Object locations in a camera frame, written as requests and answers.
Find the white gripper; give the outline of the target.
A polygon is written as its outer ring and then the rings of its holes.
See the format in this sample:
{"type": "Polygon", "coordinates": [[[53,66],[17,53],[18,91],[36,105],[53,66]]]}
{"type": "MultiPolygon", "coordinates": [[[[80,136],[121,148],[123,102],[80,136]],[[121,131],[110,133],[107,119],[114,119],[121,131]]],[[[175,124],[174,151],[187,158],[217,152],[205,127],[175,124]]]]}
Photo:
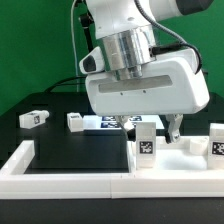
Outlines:
{"type": "Polygon", "coordinates": [[[168,144],[178,142],[183,115],[202,110],[209,92],[191,49],[161,54],[142,66],[140,78],[117,80],[109,72],[89,75],[86,89],[93,111],[99,116],[120,116],[128,140],[136,139],[129,116],[166,115],[168,144]]]}

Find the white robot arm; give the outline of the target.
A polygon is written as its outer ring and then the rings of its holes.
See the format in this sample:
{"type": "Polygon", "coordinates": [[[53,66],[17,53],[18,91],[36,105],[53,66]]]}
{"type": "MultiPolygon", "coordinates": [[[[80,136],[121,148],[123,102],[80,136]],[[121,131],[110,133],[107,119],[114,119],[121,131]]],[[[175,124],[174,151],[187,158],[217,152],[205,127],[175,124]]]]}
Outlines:
{"type": "Polygon", "coordinates": [[[80,63],[93,111],[100,116],[166,117],[166,141],[180,138],[185,114],[209,101],[202,59],[179,38],[157,45],[153,29],[175,33],[161,20],[206,10],[214,0],[86,0],[99,45],[80,63]]]}

